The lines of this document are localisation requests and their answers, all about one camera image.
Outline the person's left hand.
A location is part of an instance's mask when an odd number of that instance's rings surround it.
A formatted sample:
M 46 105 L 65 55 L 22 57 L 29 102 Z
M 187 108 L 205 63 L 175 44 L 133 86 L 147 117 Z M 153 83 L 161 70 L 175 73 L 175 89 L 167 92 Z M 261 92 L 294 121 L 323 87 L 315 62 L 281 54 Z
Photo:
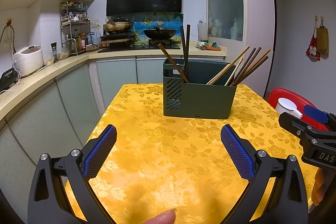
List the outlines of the person's left hand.
M 152 219 L 147 220 L 143 224 L 174 224 L 176 220 L 177 209 L 165 211 Z

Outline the person's right hand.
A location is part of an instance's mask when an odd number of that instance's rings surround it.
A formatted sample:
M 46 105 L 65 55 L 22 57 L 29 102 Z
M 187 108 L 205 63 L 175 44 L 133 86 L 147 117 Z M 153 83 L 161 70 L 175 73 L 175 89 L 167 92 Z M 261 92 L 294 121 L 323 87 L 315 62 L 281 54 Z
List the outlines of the person's right hand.
M 327 172 L 319 168 L 315 174 L 315 182 L 311 192 L 311 200 L 315 206 L 318 206 L 324 198 L 324 184 L 327 179 Z

